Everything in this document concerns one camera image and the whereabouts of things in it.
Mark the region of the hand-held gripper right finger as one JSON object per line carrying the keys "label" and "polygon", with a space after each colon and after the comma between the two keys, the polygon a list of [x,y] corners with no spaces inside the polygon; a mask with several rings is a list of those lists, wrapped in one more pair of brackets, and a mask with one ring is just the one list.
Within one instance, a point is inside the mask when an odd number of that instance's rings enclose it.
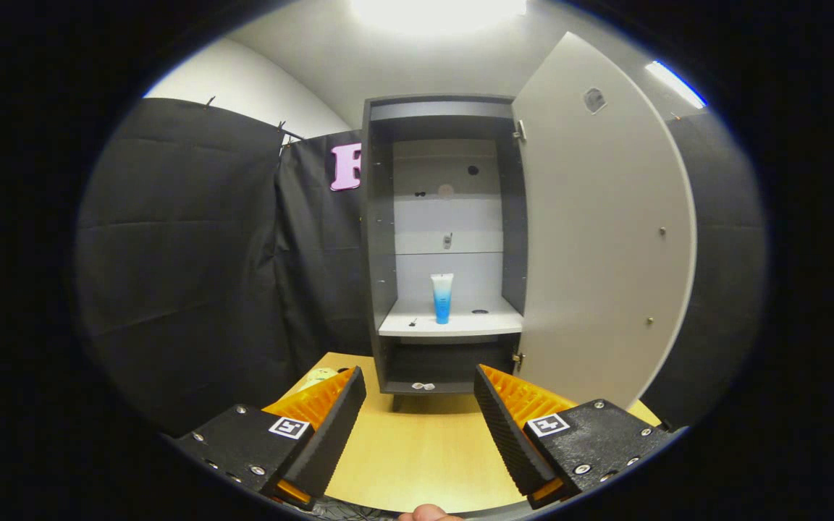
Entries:
{"label": "hand-held gripper right finger", "polygon": [[484,364],[474,370],[473,395],[510,478],[533,509],[599,487],[678,435],[609,400],[576,404]]}

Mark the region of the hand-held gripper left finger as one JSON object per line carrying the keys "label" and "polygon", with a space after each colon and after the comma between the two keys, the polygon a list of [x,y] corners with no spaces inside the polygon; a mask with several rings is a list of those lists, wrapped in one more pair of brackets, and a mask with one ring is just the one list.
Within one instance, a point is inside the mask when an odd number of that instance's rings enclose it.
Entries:
{"label": "hand-held gripper left finger", "polygon": [[311,511],[324,498],[367,395],[353,366],[258,408],[235,404],[172,446],[218,477]]}

